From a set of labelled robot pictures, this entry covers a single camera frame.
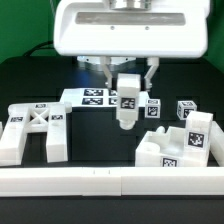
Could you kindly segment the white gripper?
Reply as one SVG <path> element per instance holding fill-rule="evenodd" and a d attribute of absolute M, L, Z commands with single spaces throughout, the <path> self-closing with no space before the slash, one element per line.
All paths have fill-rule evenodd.
<path fill-rule="evenodd" d="M 198 58 L 208 46 L 211 0 L 61 0 L 54 25 L 54 47 L 67 56 L 100 58 L 108 89 L 117 89 L 109 57 L 148 58 L 144 90 L 159 68 L 159 58 Z"/>

